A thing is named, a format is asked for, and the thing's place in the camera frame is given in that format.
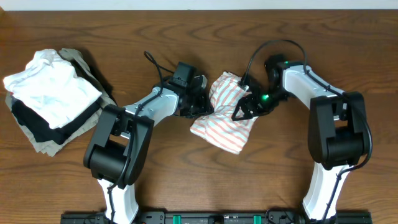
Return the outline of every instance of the pile of clothes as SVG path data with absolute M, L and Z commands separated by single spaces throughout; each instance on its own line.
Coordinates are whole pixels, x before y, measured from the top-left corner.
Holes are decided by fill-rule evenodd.
M 3 80 L 6 104 L 36 152 L 54 156 L 116 105 L 75 49 L 35 53 L 25 71 Z

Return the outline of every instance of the beige cloth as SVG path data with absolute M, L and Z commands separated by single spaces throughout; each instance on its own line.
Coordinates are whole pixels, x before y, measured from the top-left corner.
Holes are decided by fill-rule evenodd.
M 95 77 L 91 74 L 90 68 L 87 65 L 87 63 L 83 60 L 83 57 L 81 53 L 78 50 L 75 49 L 62 49 L 59 51 L 59 54 L 61 55 L 62 58 L 65 60 L 71 61 L 75 60 L 76 62 L 79 63 L 79 65 L 84 69 L 84 71 L 87 73 L 87 75 L 92 78 L 91 80 L 88 80 L 91 82 L 91 84 L 97 88 L 98 91 L 102 92 L 101 95 L 101 100 L 99 100 L 99 104 L 101 105 L 102 108 L 104 108 L 108 104 L 113 104 L 116 105 L 115 102 L 109 97 L 109 95 L 105 92 L 104 88 L 101 86 L 101 83 L 95 79 Z M 7 93 L 6 96 L 6 104 L 8 108 L 11 110 L 12 106 L 12 97 L 10 96 L 9 93 Z M 98 122 L 98 118 L 100 117 L 102 112 L 102 109 L 100 108 L 97 112 L 95 112 L 90 118 L 87 119 L 87 121 L 77 130 L 75 131 L 62 145 L 58 145 L 54 141 L 47 141 L 47 142 L 36 142 L 35 138 L 33 137 L 33 134 L 27 127 L 25 126 L 20 126 L 19 127 L 22 129 L 30 143 L 32 143 L 34 149 L 36 152 L 42 152 L 42 153 L 47 153 L 49 156 L 54 156 L 59 150 L 61 150 L 64 145 L 68 144 L 70 141 L 75 139 L 76 137 L 82 135 L 83 133 L 87 132 L 90 130 L 92 127 L 96 126 Z

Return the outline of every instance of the folded cloth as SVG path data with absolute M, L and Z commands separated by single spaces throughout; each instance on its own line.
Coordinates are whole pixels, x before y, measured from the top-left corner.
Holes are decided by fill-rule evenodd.
M 228 152 L 239 154 L 249 138 L 250 130 L 257 118 L 232 121 L 238 101 L 247 94 L 238 86 L 241 77 L 224 72 L 210 88 L 210 102 L 214 113 L 198 118 L 190 130 L 209 143 Z
M 90 68 L 87 63 L 83 60 L 81 53 L 75 49 L 62 49 L 59 51 L 59 54 L 62 58 L 68 61 L 76 61 L 79 66 L 85 71 L 85 73 L 91 78 L 90 82 L 100 91 L 102 95 L 98 98 L 98 102 L 100 107 L 104 108 L 108 104 L 116 105 L 116 103 L 109 97 L 109 95 L 105 92 L 104 88 L 101 86 L 101 83 L 91 74 Z M 12 106 L 12 97 L 10 93 L 7 93 L 6 96 L 6 104 L 8 108 L 11 110 Z M 46 141 L 46 142 L 36 142 L 34 136 L 31 131 L 25 126 L 19 126 L 24 134 L 27 136 L 30 143 L 32 143 L 33 147 L 35 148 L 36 152 L 47 153 L 49 156 L 54 156 L 59 150 L 61 150 L 66 144 L 70 141 L 75 139 L 76 137 L 82 135 L 83 133 L 90 130 L 94 127 L 97 122 L 98 118 L 102 109 L 100 108 L 97 110 L 90 118 L 86 120 L 86 122 L 77 130 L 75 131 L 63 144 L 58 145 L 54 141 Z
M 53 140 L 57 144 L 63 144 L 75 131 L 77 131 L 100 105 L 94 102 L 84 110 L 77 118 L 62 128 L 51 129 L 46 122 L 35 111 L 27 107 L 21 100 L 16 100 L 11 107 L 11 112 L 16 117 L 18 123 L 26 126 L 33 134 L 36 142 Z
M 36 52 L 25 71 L 4 78 L 3 82 L 13 97 L 46 120 L 51 129 L 64 127 L 101 96 L 52 49 Z

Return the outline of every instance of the black cloth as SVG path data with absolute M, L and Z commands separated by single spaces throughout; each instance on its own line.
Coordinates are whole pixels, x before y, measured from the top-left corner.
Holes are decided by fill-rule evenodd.
M 96 101 L 84 110 L 76 119 L 65 125 L 63 128 L 50 129 L 46 122 L 34 110 L 27 107 L 21 100 L 12 104 L 11 112 L 17 118 L 21 126 L 26 126 L 33 134 L 36 142 L 53 140 L 55 143 L 63 144 L 77 129 L 79 129 L 88 118 L 100 108 Z

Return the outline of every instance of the wooden table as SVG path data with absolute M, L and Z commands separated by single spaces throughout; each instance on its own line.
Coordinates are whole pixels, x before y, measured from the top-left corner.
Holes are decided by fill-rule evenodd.
M 79 49 L 113 86 L 119 105 L 146 96 L 163 66 L 183 61 L 210 82 L 224 70 L 242 75 L 265 40 L 293 39 L 314 71 L 366 100 L 374 153 L 351 173 L 338 209 L 365 209 L 375 223 L 398 220 L 397 11 L 100 11 L 6 12 L 0 18 L 0 75 L 24 69 L 36 50 Z M 302 58 L 295 47 L 263 50 L 252 73 L 266 84 L 270 55 Z M 0 101 L 6 91 L 0 90 Z M 36 153 L 8 108 L 0 109 L 0 223 L 58 223 L 65 211 L 104 209 L 104 196 L 82 160 L 92 130 L 55 157 Z M 154 129 L 136 183 L 140 206 L 170 211 L 266 210 L 297 207 L 313 161 L 307 149 L 308 109 L 295 99 L 256 121 L 240 155 L 189 132 L 192 120 L 167 118 Z

